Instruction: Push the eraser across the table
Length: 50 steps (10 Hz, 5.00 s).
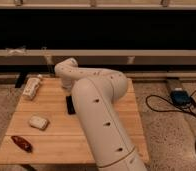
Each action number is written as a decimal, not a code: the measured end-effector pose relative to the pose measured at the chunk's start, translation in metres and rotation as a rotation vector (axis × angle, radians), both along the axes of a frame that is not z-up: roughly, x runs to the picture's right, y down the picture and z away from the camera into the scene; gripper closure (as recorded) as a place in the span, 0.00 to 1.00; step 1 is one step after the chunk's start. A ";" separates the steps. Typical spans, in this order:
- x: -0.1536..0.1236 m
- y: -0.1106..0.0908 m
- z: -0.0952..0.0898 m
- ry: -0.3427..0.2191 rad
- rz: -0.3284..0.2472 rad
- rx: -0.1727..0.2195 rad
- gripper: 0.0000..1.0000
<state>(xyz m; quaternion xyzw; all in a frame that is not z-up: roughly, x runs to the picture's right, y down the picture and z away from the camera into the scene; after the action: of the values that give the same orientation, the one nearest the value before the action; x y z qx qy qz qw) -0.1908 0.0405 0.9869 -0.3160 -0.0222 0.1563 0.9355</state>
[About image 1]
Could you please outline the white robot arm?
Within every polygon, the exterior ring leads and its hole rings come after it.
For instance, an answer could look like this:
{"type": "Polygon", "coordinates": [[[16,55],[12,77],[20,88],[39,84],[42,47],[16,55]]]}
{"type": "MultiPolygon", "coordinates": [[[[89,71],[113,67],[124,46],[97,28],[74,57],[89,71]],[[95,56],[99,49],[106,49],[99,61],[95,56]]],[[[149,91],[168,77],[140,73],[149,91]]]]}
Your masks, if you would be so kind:
{"type": "Polygon", "coordinates": [[[54,67],[69,90],[74,110],[99,171],[147,171],[113,103],[128,89],[126,76],[116,70],[81,68],[74,58],[54,67]]]}

